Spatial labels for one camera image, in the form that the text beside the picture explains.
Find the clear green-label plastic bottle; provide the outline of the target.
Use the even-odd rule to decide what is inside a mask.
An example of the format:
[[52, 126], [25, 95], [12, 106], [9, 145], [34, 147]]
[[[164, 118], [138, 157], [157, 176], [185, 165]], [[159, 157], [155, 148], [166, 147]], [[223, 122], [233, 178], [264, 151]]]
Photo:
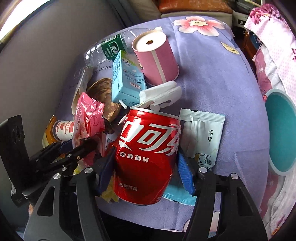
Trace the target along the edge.
[[120, 50], [128, 54], [134, 54], [133, 40], [140, 34], [147, 32], [148, 28], [132, 28], [122, 33], [114, 34], [109, 38], [98, 41], [84, 53], [84, 61], [87, 66], [98, 67], [106, 61], [114, 61]]

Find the pink wafer snack packet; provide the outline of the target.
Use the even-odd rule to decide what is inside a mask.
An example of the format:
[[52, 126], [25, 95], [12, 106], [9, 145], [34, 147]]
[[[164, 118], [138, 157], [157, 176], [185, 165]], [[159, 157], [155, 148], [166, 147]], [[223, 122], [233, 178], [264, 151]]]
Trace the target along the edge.
[[80, 140], [105, 130], [103, 111], [104, 103], [91, 98], [85, 92], [81, 94], [74, 115], [73, 148], [81, 145]]

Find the brown round snack wrapper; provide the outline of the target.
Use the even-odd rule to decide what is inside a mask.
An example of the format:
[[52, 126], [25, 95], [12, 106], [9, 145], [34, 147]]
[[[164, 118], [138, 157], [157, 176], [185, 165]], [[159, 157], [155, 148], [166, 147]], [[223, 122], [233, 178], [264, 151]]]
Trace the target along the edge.
[[91, 85], [86, 91], [91, 98], [104, 103], [103, 116], [110, 123], [116, 119], [121, 109], [119, 103], [112, 102], [111, 83], [112, 80], [110, 78], [102, 78]]

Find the teal trash bin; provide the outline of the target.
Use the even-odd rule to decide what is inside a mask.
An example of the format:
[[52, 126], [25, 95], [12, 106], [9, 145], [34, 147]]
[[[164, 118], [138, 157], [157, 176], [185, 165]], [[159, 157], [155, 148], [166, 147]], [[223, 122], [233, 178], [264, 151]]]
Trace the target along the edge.
[[295, 165], [295, 104], [279, 89], [265, 94], [269, 124], [269, 169], [287, 175]]

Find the red Coca-Cola can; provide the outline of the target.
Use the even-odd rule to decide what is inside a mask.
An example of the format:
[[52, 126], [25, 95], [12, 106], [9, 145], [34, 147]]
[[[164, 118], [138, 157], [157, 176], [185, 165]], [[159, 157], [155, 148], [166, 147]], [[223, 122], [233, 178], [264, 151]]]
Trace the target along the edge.
[[122, 200], [151, 205], [159, 202], [175, 168], [181, 135], [179, 117], [131, 108], [116, 147], [113, 190]]

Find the beige sofa orange cushion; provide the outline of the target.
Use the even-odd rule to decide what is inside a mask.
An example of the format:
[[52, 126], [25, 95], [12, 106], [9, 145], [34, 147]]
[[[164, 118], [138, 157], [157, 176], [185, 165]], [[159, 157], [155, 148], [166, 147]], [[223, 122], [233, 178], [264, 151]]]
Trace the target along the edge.
[[227, 1], [175, 0], [175, 1], [128, 1], [143, 22], [173, 16], [210, 16], [232, 26], [233, 10]]

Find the pink paper roll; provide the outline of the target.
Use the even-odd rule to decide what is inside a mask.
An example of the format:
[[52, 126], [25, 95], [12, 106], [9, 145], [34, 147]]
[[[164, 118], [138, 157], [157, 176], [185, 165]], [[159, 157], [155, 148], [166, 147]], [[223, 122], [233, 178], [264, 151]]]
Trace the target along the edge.
[[165, 33], [159, 30], [141, 33], [133, 40], [132, 49], [149, 85], [177, 79], [180, 68]]

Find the blue milk carton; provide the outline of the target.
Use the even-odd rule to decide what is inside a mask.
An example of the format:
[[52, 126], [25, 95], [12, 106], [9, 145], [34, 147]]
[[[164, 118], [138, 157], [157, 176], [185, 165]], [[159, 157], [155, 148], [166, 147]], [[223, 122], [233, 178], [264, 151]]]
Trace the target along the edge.
[[126, 51], [119, 51], [113, 62], [111, 97], [112, 102], [131, 107], [140, 103], [139, 93], [146, 90], [144, 74], [137, 58]]

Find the white foil sachet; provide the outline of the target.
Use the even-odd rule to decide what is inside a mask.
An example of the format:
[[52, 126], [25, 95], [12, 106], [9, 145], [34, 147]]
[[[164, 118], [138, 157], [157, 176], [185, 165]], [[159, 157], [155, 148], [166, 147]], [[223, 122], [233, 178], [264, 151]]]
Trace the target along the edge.
[[182, 150], [199, 166], [211, 170], [217, 159], [225, 116], [182, 108], [179, 117], [184, 122]]

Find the light blue flat packet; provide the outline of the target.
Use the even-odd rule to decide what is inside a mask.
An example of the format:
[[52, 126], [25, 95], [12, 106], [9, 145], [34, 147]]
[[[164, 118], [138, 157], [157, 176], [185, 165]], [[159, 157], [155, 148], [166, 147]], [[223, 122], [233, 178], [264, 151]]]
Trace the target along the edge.
[[163, 193], [163, 198], [188, 206], [194, 206], [197, 199], [197, 197], [192, 197], [189, 192], [184, 189], [182, 183], [170, 183]]

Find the purple floral bed sheet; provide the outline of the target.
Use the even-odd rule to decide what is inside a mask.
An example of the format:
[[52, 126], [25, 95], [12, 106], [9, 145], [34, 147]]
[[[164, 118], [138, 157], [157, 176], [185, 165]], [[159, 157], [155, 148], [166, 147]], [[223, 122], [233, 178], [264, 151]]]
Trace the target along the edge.
[[[233, 40], [231, 29], [215, 29], [219, 36], [205, 36], [198, 31], [178, 30], [185, 16], [164, 18], [135, 25], [133, 28], [154, 29], [161, 26], [168, 36], [180, 74], [176, 80], [183, 89], [179, 101], [165, 108], [165, 113], [179, 115], [181, 108], [218, 113], [226, 116], [219, 152], [213, 172], [228, 176], [237, 173], [259, 209], [266, 188], [269, 161], [268, 118], [255, 75], [243, 52]], [[229, 45], [239, 54], [226, 50]], [[86, 66], [83, 50], [74, 60], [62, 90], [55, 116], [73, 119], [71, 104], [79, 79]], [[193, 206], [166, 198], [148, 206], [123, 200], [107, 203], [97, 198], [103, 214], [162, 230], [184, 232]]]

